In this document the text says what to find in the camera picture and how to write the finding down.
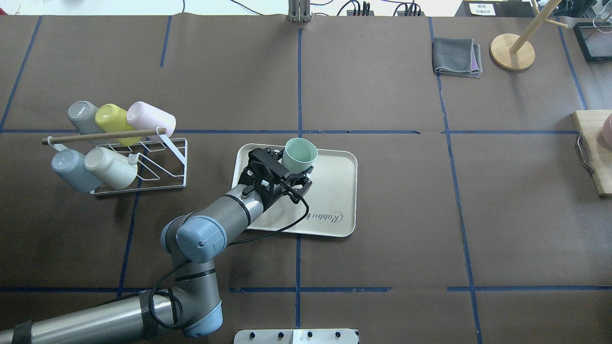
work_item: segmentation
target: white label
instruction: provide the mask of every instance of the white label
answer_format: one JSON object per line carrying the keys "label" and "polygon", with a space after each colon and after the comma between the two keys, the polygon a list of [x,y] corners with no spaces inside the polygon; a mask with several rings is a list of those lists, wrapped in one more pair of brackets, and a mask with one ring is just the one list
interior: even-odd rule
{"label": "white label", "polygon": [[495,15],[493,4],[470,4],[469,11],[474,15]]}

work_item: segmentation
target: wooden mug tree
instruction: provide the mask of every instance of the wooden mug tree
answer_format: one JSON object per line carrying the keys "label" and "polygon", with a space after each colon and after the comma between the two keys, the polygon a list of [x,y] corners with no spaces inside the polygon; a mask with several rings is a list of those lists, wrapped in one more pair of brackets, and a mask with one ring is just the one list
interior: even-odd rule
{"label": "wooden mug tree", "polygon": [[550,20],[547,17],[553,12],[561,0],[550,0],[542,11],[538,10],[536,0],[531,4],[537,16],[523,31],[521,36],[515,34],[501,34],[491,43],[491,57],[505,69],[523,70],[529,67],[536,58],[534,47],[527,40],[535,33],[542,23],[551,23],[567,28],[567,24]]}

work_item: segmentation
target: beige tray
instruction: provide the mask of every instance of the beige tray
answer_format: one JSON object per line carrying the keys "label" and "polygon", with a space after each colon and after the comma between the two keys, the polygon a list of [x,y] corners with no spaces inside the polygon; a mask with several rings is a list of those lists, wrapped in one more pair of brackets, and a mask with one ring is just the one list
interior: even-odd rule
{"label": "beige tray", "polygon": [[[238,184],[242,170],[248,163],[248,152],[254,148],[282,150],[271,144],[245,144],[238,150],[232,187]],[[310,213],[300,223],[286,230],[288,233],[344,237],[355,230],[357,206],[357,159],[345,151],[319,149],[310,174],[312,186],[304,197]],[[295,205],[283,196],[249,229],[275,231],[289,225],[304,214],[304,205]]]}

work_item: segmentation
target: table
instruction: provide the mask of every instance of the table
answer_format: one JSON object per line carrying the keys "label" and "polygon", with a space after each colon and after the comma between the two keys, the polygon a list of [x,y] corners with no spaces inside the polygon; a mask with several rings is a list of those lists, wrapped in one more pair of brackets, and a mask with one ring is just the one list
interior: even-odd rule
{"label": "table", "polygon": [[[612,200],[575,155],[575,110],[612,108],[611,64],[543,26],[509,72],[487,56],[528,18],[0,17],[0,324],[93,307],[171,268],[163,226],[230,188],[245,143],[302,136],[359,161],[343,239],[230,247],[224,325],[350,327],[363,343],[612,337]],[[479,80],[437,76],[432,37],[482,46]],[[96,198],[49,167],[70,104],[144,100],[189,140],[185,189]],[[77,146],[85,151],[89,147]],[[180,331],[154,343],[192,343]]]}

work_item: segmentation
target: wooden cutting board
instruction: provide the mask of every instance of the wooden cutting board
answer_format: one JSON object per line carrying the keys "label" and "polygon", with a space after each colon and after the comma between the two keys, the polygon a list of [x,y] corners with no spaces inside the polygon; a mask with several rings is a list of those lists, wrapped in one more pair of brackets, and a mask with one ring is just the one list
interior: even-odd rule
{"label": "wooden cutting board", "polygon": [[572,113],[574,125],[582,133],[588,163],[595,169],[593,181],[602,196],[612,195],[612,148],[602,135],[603,122],[610,114],[612,110],[581,110]]}

